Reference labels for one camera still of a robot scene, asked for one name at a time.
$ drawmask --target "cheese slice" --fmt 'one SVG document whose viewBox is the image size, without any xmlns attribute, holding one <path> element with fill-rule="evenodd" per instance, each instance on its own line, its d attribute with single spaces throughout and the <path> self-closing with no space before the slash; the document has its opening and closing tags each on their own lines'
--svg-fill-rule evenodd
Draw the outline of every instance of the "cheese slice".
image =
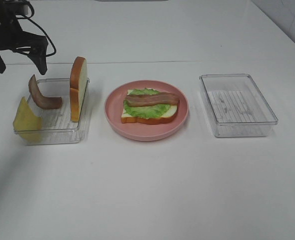
<svg viewBox="0 0 295 240">
<path fill-rule="evenodd" d="M 25 97 L 21 98 L 16 115 L 13 121 L 15 131 L 40 130 L 42 127 L 42 118 L 35 116 Z M 29 142 L 40 142 L 39 133 L 19 133 L 19 135 Z"/>
</svg>

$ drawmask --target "lettuce leaf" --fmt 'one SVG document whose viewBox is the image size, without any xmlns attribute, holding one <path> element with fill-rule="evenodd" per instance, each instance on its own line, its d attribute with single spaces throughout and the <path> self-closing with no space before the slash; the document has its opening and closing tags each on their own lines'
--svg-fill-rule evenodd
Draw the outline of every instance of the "lettuce leaf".
<svg viewBox="0 0 295 240">
<path fill-rule="evenodd" d="M 142 95 L 142 94 L 148 94 L 148 95 L 154 95 L 158 94 L 159 91 L 151 89 L 151 88 L 144 88 L 144 89 L 133 89 L 131 91 L 130 95 Z"/>
<path fill-rule="evenodd" d="M 142 95 L 149 94 L 154 95 L 158 94 L 159 91 L 154 89 L 134 89 L 130 95 Z M 130 114 L 133 117 L 139 117 L 143 119 L 156 119 L 160 118 L 165 114 L 171 107 L 170 104 L 156 104 L 153 106 L 129 106 L 128 101 L 123 101 L 123 107 L 127 114 Z"/>
</svg>

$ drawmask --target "clear plastic tray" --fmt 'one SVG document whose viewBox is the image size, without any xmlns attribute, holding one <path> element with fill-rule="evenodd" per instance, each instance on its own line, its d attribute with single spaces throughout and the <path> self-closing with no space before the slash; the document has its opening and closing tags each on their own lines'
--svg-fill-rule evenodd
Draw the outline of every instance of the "clear plastic tray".
<svg viewBox="0 0 295 240">
<path fill-rule="evenodd" d="M 202 100 L 216 137 L 263 137 L 278 118 L 248 74 L 202 75 Z"/>
<path fill-rule="evenodd" d="M 99 2 L 153 2 L 153 1 L 167 1 L 167 0 L 96 0 Z"/>
<path fill-rule="evenodd" d="M 14 130 L 14 133 L 21 136 L 26 145 L 69 144 L 83 140 L 87 136 L 91 117 L 88 109 L 89 79 L 86 83 L 79 122 L 71 121 L 70 79 L 40 79 L 37 84 L 42 95 L 62 97 L 62 107 L 44 110 L 34 103 L 30 95 L 27 103 L 33 113 L 42 118 L 42 127 L 40 130 Z M 37 141 L 28 140 L 33 139 L 29 135 L 37 136 Z"/>
</svg>

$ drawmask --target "white tabletop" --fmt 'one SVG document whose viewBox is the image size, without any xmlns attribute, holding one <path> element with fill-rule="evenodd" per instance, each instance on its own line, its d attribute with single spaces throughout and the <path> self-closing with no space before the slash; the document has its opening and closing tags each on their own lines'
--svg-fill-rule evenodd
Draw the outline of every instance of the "white tabletop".
<svg viewBox="0 0 295 240">
<path fill-rule="evenodd" d="M 48 68 L 65 78 L 71 65 Z M 0 75 L 0 240 L 295 239 L 295 60 L 88 64 L 87 140 L 23 146 L 12 121 L 35 72 Z M 199 75 L 232 73 L 250 74 L 277 115 L 268 137 L 213 136 Z M 110 128 L 106 97 L 142 79 L 187 96 L 176 134 L 138 142 Z"/>
<path fill-rule="evenodd" d="M 49 63 L 76 56 L 89 63 L 295 59 L 295 44 L 250 0 L 31 3 L 33 19 L 57 47 Z M 1 55 L 6 64 L 31 62 L 10 51 Z"/>
</svg>

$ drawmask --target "plate rim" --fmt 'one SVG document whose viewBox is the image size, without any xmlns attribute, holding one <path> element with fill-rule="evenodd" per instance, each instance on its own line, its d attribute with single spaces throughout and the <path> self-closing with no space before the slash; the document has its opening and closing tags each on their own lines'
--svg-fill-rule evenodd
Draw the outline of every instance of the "plate rim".
<svg viewBox="0 0 295 240">
<path fill-rule="evenodd" d="M 168 85 L 176 90 L 178 90 L 180 92 L 180 94 L 182 94 L 182 96 L 184 97 L 185 101 L 186 101 L 186 112 L 184 113 L 184 118 L 181 122 L 179 122 L 178 125 L 176 125 L 174 128 L 164 132 L 161 134 L 161 137 L 159 134 L 157 135 L 151 135 L 151 136 L 141 136 L 141 135 L 137 135 L 137 134 L 130 134 L 118 127 L 116 127 L 116 125 L 110 120 L 110 118 L 108 117 L 108 114 L 107 114 L 107 101 L 108 99 L 110 98 L 110 96 L 116 91 L 118 90 L 119 88 L 125 86 L 125 85 L 128 85 L 128 84 L 135 84 L 135 83 L 139 83 L 139 82 L 143 82 L 143 81 L 149 81 L 149 82 L 155 82 L 155 83 L 162 83 L 162 84 L 165 84 L 165 85 Z M 157 140 L 161 140 L 161 139 L 165 139 L 167 137 L 169 137 L 170 135 L 174 134 L 176 131 L 179 130 L 179 128 L 181 128 L 181 126 L 185 123 L 185 121 L 187 120 L 187 117 L 189 115 L 189 101 L 186 97 L 186 95 L 179 89 L 177 88 L 176 86 L 170 84 L 170 83 L 167 83 L 165 81 L 159 81 L 159 80 L 155 80 L 155 79 L 140 79 L 140 80 L 135 80 L 135 81 L 129 81 L 129 82 L 126 82 L 124 84 L 121 84 L 119 85 L 118 87 L 116 87 L 115 89 L 113 89 L 109 95 L 106 97 L 105 101 L 104 101 L 104 115 L 105 115 L 105 118 L 107 119 L 108 123 L 110 124 L 110 126 L 112 127 L 112 129 L 118 133 L 119 135 L 125 137 L 125 138 L 128 138 L 128 139 L 131 139 L 131 140 L 135 140 L 135 141 L 140 141 L 140 142 L 152 142 L 152 141 L 157 141 Z M 135 138 L 132 138 L 132 137 L 129 137 L 129 136 L 133 136 L 135 138 L 145 138 L 146 140 L 138 140 L 138 139 L 135 139 Z"/>
</svg>

